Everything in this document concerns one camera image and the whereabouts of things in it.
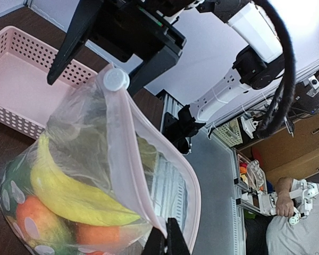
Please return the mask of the yellow toy banana bunch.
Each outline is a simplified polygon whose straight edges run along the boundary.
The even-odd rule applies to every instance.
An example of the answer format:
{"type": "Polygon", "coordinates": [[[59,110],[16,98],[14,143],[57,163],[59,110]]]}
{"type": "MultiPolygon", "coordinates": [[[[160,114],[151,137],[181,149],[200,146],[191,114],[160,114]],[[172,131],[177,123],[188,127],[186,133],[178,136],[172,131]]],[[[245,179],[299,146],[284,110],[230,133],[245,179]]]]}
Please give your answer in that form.
{"type": "Polygon", "coordinates": [[[63,173],[49,150],[44,134],[37,141],[37,156],[30,171],[34,194],[56,215],[93,226],[123,226],[140,219],[101,189],[63,173]]]}

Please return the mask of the clear zip top bag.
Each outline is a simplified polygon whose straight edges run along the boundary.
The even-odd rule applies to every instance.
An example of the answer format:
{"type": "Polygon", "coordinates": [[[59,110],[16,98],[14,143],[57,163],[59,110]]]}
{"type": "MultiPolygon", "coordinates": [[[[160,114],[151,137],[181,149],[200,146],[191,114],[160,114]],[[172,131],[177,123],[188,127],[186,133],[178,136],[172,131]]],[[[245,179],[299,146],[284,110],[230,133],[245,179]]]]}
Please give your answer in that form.
{"type": "MultiPolygon", "coordinates": [[[[141,112],[127,92],[128,85],[129,76],[122,69],[107,65],[88,83],[66,94],[40,136],[49,138],[53,160],[65,175],[101,189],[140,219],[119,226],[117,243],[84,245],[77,242],[77,222],[57,216],[71,231],[76,254],[141,254],[153,227],[167,239],[168,218],[155,212],[146,180],[148,172],[155,173],[157,155],[162,155],[186,184],[186,217],[177,222],[191,254],[201,211],[197,176],[182,153],[141,112]]],[[[36,160],[38,139],[18,155],[26,157],[30,168],[36,160]]],[[[8,164],[0,169],[0,210],[14,234],[35,254],[17,224],[18,203],[1,196],[8,164]]]]}

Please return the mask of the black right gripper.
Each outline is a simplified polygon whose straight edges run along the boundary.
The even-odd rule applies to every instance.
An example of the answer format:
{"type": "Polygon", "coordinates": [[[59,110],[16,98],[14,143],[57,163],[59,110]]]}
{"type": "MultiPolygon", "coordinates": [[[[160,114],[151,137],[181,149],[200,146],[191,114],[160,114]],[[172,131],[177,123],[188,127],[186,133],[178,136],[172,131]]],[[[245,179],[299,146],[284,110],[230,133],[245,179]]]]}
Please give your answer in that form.
{"type": "Polygon", "coordinates": [[[101,7],[101,1],[80,0],[49,69],[49,85],[88,39],[123,63],[132,55],[143,60],[129,73],[131,96],[174,67],[186,43],[176,28],[141,1],[103,1],[101,7]]]}

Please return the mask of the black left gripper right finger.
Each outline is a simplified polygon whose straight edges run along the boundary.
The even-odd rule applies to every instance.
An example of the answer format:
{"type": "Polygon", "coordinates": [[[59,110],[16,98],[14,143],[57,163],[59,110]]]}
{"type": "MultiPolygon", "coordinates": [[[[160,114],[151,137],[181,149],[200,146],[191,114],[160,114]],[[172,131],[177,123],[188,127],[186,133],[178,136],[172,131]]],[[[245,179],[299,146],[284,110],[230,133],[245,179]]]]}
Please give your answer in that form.
{"type": "Polygon", "coordinates": [[[175,218],[167,220],[167,251],[169,255],[190,255],[179,224],[175,218]]]}

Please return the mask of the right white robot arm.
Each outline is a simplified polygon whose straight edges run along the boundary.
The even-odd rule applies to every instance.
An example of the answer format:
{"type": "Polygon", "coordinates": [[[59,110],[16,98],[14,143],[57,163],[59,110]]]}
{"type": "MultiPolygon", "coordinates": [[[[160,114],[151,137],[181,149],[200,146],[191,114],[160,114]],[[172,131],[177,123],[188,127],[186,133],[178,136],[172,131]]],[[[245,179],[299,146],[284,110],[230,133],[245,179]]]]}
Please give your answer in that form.
{"type": "Polygon", "coordinates": [[[246,42],[228,73],[185,107],[179,123],[204,124],[224,105],[250,89],[268,86],[284,69],[286,29],[268,1],[80,1],[47,75],[53,84],[88,40],[126,62],[142,62],[129,74],[130,94],[174,67],[186,38],[174,27],[182,11],[212,13],[246,42]]]}

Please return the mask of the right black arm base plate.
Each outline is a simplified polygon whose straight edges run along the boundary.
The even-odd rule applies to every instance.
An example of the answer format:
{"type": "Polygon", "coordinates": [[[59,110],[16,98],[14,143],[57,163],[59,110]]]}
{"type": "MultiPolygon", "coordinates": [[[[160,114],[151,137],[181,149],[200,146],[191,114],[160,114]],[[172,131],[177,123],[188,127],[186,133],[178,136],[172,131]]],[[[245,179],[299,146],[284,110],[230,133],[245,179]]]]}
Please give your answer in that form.
{"type": "Polygon", "coordinates": [[[191,152],[191,138],[206,123],[198,123],[190,113],[190,105],[185,105],[174,117],[169,112],[164,114],[163,135],[184,155],[191,152]]]}

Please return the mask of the green orange toy mango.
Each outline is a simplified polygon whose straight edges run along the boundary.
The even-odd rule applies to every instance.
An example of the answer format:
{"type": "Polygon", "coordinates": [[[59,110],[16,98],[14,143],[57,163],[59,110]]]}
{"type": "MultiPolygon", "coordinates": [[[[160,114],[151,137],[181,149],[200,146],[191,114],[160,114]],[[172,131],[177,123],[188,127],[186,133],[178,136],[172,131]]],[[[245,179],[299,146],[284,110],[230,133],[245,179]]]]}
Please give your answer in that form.
{"type": "Polygon", "coordinates": [[[76,254],[68,226],[35,196],[16,208],[17,224],[35,254],[76,254]]]}

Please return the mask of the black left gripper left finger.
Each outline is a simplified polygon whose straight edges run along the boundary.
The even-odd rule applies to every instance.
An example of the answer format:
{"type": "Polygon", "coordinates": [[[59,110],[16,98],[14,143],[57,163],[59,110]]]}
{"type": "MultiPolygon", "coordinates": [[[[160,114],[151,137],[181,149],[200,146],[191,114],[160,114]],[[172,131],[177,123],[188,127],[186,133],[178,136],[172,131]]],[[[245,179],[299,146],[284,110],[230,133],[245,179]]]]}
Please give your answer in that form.
{"type": "Polygon", "coordinates": [[[152,228],[141,255],[164,255],[166,239],[157,228],[152,228]]]}

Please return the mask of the green toy bell pepper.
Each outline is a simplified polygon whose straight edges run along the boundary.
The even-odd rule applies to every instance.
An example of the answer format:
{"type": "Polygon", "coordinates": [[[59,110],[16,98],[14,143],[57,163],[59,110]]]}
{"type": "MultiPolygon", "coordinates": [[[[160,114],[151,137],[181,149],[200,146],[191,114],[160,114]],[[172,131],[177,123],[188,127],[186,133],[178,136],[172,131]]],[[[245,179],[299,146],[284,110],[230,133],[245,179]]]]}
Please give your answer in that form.
{"type": "Polygon", "coordinates": [[[5,201],[23,204],[28,195],[34,194],[30,182],[31,168],[25,156],[9,162],[5,170],[5,180],[1,185],[1,196],[5,201]]]}

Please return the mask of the orange toy orange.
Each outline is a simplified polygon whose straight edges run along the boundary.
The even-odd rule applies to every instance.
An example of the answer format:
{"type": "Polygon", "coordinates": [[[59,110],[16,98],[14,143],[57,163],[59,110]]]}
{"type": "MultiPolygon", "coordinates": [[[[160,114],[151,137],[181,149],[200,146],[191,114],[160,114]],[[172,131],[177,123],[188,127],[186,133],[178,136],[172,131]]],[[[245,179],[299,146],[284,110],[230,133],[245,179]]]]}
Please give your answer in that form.
{"type": "Polygon", "coordinates": [[[120,227],[77,223],[76,238],[79,244],[84,245],[113,244],[120,240],[120,227]]]}

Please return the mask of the pink perforated plastic basket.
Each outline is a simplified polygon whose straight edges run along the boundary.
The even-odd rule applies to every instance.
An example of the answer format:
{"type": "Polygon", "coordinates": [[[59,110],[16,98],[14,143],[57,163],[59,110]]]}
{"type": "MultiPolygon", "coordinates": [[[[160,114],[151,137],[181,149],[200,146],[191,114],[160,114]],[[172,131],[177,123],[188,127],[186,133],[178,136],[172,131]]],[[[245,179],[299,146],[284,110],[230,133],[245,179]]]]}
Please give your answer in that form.
{"type": "Polygon", "coordinates": [[[38,139],[66,94],[96,76],[72,60],[49,85],[47,75],[57,52],[16,27],[0,30],[0,123],[38,139]]]}

